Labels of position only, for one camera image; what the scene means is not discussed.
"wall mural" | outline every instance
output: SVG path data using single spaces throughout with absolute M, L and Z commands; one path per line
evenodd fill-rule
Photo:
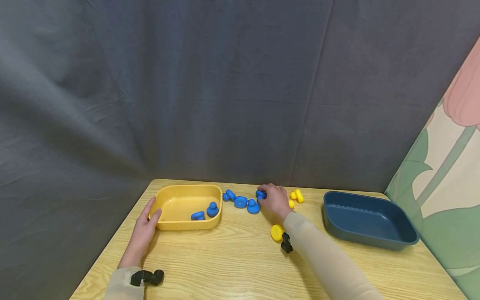
M 469 299 L 480 299 L 480 39 L 385 194 Z

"left hand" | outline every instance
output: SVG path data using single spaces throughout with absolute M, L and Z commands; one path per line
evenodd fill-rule
M 133 228 L 132 237 L 128 243 L 127 249 L 123 254 L 118 269 L 127 267 L 141 267 L 142 258 L 145 256 L 148 245 L 155 233 L 155 226 L 162 214 L 161 209 L 157 209 L 152 215 L 152 218 L 148 220 L 148 214 L 152 209 L 155 197 L 152 197 L 148 201 L 147 205 L 143 209 L 142 213 L 138 217 L 135 227 Z

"hand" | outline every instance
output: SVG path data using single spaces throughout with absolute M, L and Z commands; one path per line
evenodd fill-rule
M 288 204 L 287 190 L 283 186 L 276 186 L 273 183 L 262 184 L 258 190 L 267 193 L 266 199 L 259 199 L 258 204 L 277 215 L 282 220 L 293 210 Z
M 138 217 L 135 227 L 133 228 L 132 237 L 130 238 L 127 249 L 120 260 L 118 269 L 126 267 L 141 267 L 142 258 L 147 253 L 148 245 L 155 233 L 155 226 L 162 214 L 162 210 L 157 209 L 152 215 L 150 221 L 148 220 L 148 214 L 152 209 L 153 202 L 155 202 L 155 197 L 152 197 L 150 201 L 148 201 Z

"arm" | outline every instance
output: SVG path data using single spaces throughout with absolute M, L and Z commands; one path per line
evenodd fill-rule
M 312 267 L 318 281 L 332 300 L 382 300 L 382 295 L 368 281 L 348 255 L 304 216 L 288 205 L 287 191 L 273 184 L 261 185 L 267 192 L 260 205 L 284 220 L 290 242 Z
M 140 271 L 142 258 L 145 256 L 148 245 L 155 233 L 155 226 L 162 214 L 157 210 L 150 220 L 148 214 L 155 197 L 150 199 L 135 223 L 132 237 L 123 254 L 118 269 L 115 270 L 108 283 L 105 300 L 143 300 L 144 287 L 135 287 L 130 284 L 133 274 Z

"blue duck toy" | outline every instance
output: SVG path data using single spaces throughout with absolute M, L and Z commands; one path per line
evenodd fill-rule
M 205 212 L 204 211 L 196 212 L 190 217 L 190 219 L 192 219 L 192 221 L 205 220 Z
M 233 203 L 236 208 L 245 208 L 247 206 L 247 198 L 243 196 L 237 196 Z
M 264 191 L 261 191 L 261 190 L 257 190 L 255 192 L 255 196 L 257 197 L 257 200 L 258 200 L 258 198 L 265 199 L 265 198 L 267 198 L 267 193 L 265 193 Z
M 231 190 L 226 190 L 225 194 L 227 194 L 228 198 L 232 201 L 234 201 L 237 198 Z
M 248 201 L 247 210 L 252 215 L 255 215 L 260 212 L 260 205 L 258 205 L 258 203 L 255 202 L 254 199 L 250 199 Z
M 215 202 L 211 202 L 207 208 L 207 215 L 211 218 L 215 217 L 218 214 L 218 207 Z

